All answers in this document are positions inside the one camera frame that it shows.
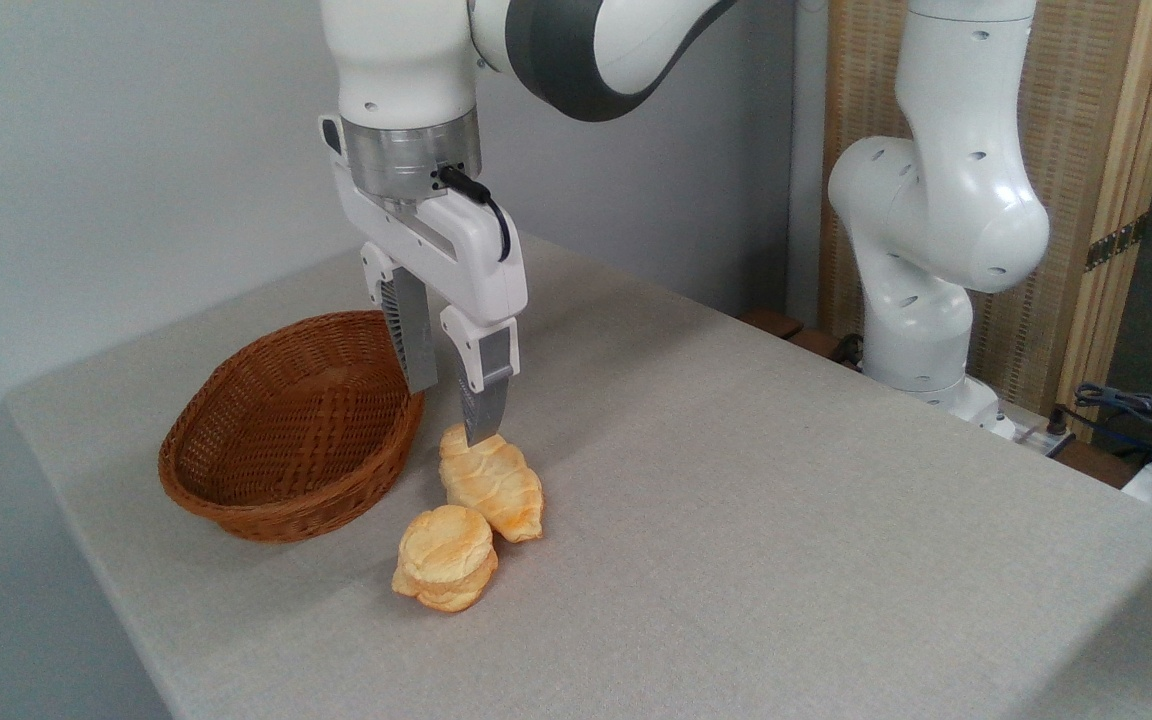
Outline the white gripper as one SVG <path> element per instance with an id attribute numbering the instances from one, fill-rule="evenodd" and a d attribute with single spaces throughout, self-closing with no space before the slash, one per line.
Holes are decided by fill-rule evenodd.
<path id="1" fill-rule="evenodd" d="M 338 115 L 319 123 L 340 204 L 367 241 L 361 258 L 369 297 L 381 310 L 408 391 L 435 384 L 429 286 L 453 305 L 444 306 L 440 323 L 460 354 L 467 445 L 482 444 L 499 432 L 509 378 L 520 372 L 513 316 L 529 291 L 511 219 L 440 174 L 450 168 L 476 179 L 482 170 L 477 114 L 415 129 L 370 128 Z"/>

